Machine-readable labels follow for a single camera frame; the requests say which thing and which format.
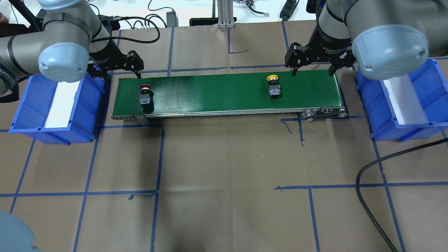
robotic arm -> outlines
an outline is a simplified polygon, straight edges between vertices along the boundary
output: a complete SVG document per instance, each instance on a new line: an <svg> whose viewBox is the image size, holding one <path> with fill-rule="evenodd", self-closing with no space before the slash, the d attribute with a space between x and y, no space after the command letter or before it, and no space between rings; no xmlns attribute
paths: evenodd
<svg viewBox="0 0 448 252"><path fill-rule="evenodd" d="M135 51L121 53L86 1L38 2L47 12L43 31L0 38L0 96L11 90L18 99L17 81L38 73L58 82L78 81L89 60L101 69L94 73L90 66L91 75L124 69L140 78L141 58Z"/></svg>
<svg viewBox="0 0 448 252"><path fill-rule="evenodd" d="M285 56L293 76L314 62L330 62L332 76L357 60L366 77L384 80L448 53L448 0L308 0L313 10L308 45L292 43Z"/></svg>

blue plastic container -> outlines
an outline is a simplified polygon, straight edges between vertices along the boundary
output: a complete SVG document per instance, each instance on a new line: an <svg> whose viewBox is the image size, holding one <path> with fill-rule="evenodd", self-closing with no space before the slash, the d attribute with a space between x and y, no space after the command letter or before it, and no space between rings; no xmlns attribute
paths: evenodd
<svg viewBox="0 0 448 252"><path fill-rule="evenodd" d="M43 143L63 145L88 143L95 138L93 130L101 95L105 93L104 80L86 74L78 85L67 127L45 128L57 84L41 74L28 79L10 133L23 133Z"/></svg>
<svg viewBox="0 0 448 252"><path fill-rule="evenodd" d="M409 73L409 77L427 117L426 123L398 123L384 81L367 79L361 71L358 72L357 89L370 120L372 138L404 142L409 139L425 139L448 128L448 84L437 60L428 59Z"/></svg>

white background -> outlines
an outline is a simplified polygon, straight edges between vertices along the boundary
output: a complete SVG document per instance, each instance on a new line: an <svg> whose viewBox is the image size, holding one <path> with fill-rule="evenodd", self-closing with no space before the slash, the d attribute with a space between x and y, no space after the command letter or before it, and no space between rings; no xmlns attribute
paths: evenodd
<svg viewBox="0 0 448 252"><path fill-rule="evenodd" d="M255 0L254 9L261 12L268 12L269 17L251 12L245 4L233 3L233 15L237 17L239 23L259 23L259 22L276 22L281 21L279 18L280 11L286 0ZM307 0L299 0L299 4L294 11L290 20L313 20L315 14L306 12ZM24 0L26 6L36 15L40 8L37 0ZM151 12L147 9L149 0L93 0L92 4L96 5L100 13L106 16L139 16L145 17L150 13L156 13L163 19L166 18L166 12L169 9L163 9ZM157 9L160 7L172 7L179 19L179 26L189 26L189 20L192 17L211 17L212 0L153 0L150 8ZM9 18L10 23L16 23L16 19L11 11L11 5L8 0L0 0L0 11ZM18 23L27 24L26 20L15 11ZM129 29L126 22L121 22L122 29Z"/></svg>

gray robotic arm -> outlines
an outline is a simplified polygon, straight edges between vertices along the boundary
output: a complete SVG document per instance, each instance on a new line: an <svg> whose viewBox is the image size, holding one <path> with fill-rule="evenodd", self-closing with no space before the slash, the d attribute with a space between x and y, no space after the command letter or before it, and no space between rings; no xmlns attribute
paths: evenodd
<svg viewBox="0 0 448 252"><path fill-rule="evenodd" d="M330 62L333 75L357 60L366 77L379 80L447 53L448 0L327 0L309 44L293 43L285 66L295 75L301 66Z"/></svg>
<svg viewBox="0 0 448 252"><path fill-rule="evenodd" d="M78 81L89 60L105 71L121 68L140 77L141 58L135 51L121 53L86 1L38 2L47 12L43 31L0 38L0 96L17 92L17 80L38 73L58 82ZM109 67L111 61L116 67Z"/></svg>

green conveyor belt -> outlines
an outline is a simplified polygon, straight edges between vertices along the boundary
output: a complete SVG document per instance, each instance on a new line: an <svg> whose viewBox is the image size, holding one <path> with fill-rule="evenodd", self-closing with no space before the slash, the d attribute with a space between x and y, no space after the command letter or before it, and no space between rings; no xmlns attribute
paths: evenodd
<svg viewBox="0 0 448 252"><path fill-rule="evenodd" d="M279 76L281 97L270 100L266 77ZM344 107L336 76L327 70L120 79L112 118L143 114L139 86L149 84L155 110L147 117L275 113Z"/></svg>

